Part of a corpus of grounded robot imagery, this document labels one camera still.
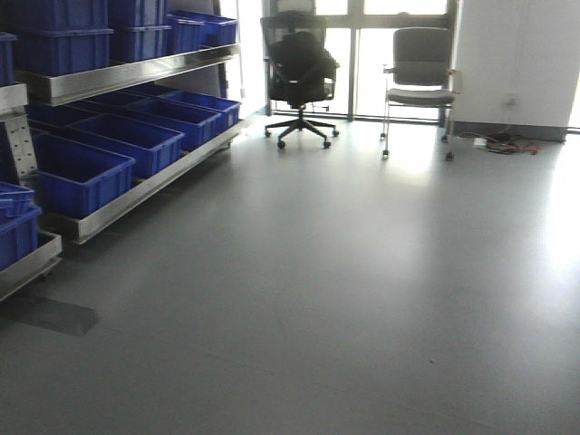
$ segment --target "chair base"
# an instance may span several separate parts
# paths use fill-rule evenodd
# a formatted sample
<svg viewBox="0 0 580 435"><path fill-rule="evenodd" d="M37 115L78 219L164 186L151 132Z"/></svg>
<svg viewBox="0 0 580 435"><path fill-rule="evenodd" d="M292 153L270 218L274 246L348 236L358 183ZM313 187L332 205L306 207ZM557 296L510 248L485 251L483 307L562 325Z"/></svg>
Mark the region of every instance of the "chair base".
<svg viewBox="0 0 580 435"><path fill-rule="evenodd" d="M334 125L334 124L329 124L329 123L320 122L320 121L306 120L305 114L304 114L304 106L298 110L298 118L297 119L290 120L290 121L284 121L284 122L277 122L275 124L266 125L265 126L266 137L269 138L272 134L272 133L270 133L269 129L275 129L275 128L279 128L279 127L286 127L286 130L282 131L282 133L280 133L280 135L278 136L278 148L280 148L280 149L285 147L285 142L282 139L294 130L301 131L303 129L307 129L307 130L311 131L312 133L320 136L321 138L324 139L324 147L325 148L330 148L331 142L328 140L328 136L326 136L323 132L321 132L319 129L317 129L317 127L328 127L330 129L333 129L333 136L334 137L338 136L338 134L339 134L339 131L336 129L336 125Z"/></svg>

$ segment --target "stainless steel shelf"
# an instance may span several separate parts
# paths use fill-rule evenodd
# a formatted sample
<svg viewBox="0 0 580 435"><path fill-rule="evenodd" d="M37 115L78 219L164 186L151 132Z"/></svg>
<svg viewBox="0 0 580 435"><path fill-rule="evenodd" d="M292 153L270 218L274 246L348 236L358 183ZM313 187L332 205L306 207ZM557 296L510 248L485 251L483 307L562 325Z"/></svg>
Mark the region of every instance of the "stainless steel shelf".
<svg viewBox="0 0 580 435"><path fill-rule="evenodd" d="M0 87L0 114L6 114L13 109L28 104L28 94L25 84L13 84Z"/></svg>
<svg viewBox="0 0 580 435"><path fill-rule="evenodd" d="M190 169L197 166L203 160L207 159L220 149L229 146L229 143L240 133L244 126L244 121L239 122L231 129L224 131L216 138L186 154L161 172L143 180L127 193L114 199L112 202L98 209L88 217L75 219L45 211L40 216L41 226L62 235L65 239L77 245L82 245L91 237L99 234L114 221L121 218L155 193L168 186L168 184L181 177Z"/></svg>
<svg viewBox="0 0 580 435"><path fill-rule="evenodd" d="M14 75L17 81L27 84L31 100L58 106L223 63L236 57L239 51L239 44L234 43L57 77L25 71L16 71Z"/></svg>
<svg viewBox="0 0 580 435"><path fill-rule="evenodd" d="M38 238L38 249L0 271L0 301L35 278L47 275L60 263L58 256L63 251L61 237L40 231Z"/></svg>

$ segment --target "wall outlet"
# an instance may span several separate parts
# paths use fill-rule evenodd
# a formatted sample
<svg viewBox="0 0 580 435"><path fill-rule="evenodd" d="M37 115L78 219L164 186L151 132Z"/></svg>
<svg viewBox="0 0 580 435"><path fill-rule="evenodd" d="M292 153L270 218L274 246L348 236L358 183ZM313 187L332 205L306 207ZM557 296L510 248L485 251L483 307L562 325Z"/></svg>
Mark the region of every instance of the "wall outlet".
<svg viewBox="0 0 580 435"><path fill-rule="evenodd" d="M503 99L504 106L508 106L510 109L517 106L517 93L506 92Z"/></svg>

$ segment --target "black office chair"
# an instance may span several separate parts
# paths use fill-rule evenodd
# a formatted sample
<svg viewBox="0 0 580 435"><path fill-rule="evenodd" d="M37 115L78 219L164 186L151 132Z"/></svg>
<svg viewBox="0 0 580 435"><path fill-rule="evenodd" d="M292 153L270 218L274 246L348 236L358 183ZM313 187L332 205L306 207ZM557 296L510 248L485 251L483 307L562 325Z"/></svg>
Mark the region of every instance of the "black office chair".
<svg viewBox="0 0 580 435"><path fill-rule="evenodd" d="M270 100L287 102L298 109L298 118L266 125L269 129L286 127L278 136L278 148L285 147L283 138L294 130L307 129L324 138L324 147L331 142L317 127L333 129L334 124L306 120L305 105L334 98L336 69L338 63L324 49L326 20L305 11L284 11L261 19L268 56L268 97Z"/></svg>

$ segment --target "chair seat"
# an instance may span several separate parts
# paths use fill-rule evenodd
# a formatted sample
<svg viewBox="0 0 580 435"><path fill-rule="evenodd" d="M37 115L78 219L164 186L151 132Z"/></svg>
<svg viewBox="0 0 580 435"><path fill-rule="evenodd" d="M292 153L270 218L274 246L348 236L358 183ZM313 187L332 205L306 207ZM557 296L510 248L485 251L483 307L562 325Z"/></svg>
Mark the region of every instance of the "chair seat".
<svg viewBox="0 0 580 435"><path fill-rule="evenodd" d="M391 88L387 93L387 100L408 104L410 106L442 106L451 104L455 100L455 94L446 89L435 91L412 91L407 89Z"/></svg>

